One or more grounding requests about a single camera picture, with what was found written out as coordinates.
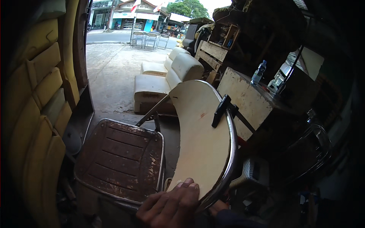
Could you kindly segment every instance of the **street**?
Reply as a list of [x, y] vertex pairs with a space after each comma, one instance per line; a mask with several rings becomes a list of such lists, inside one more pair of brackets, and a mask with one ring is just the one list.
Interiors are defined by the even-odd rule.
[[[98, 43], [126, 43], [131, 38], [131, 31], [117, 30], [111, 32], [103, 32], [102, 30], [93, 30], [88, 32], [86, 36], [86, 44], [98, 44]], [[170, 37], [167, 43], [167, 49], [173, 49], [177, 44], [177, 38]]]

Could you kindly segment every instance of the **indonesian flag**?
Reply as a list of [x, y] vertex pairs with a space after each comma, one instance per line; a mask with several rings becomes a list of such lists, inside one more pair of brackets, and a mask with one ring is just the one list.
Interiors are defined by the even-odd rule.
[[161, 7], [162, 7], [162, 4], [163, 3], [161, 3], [160, 5], [158, 5], [153, 11], [154, 12], [157, 12], [157, 11], [159, 11], [160, 9], [161, 9]]
[[141, 0], [136, 0], [135, 3], [133, 4], [133, 7], [131, 8], [131, 12], [135, 13], [137, 10], [138, 5], [141, 4]]

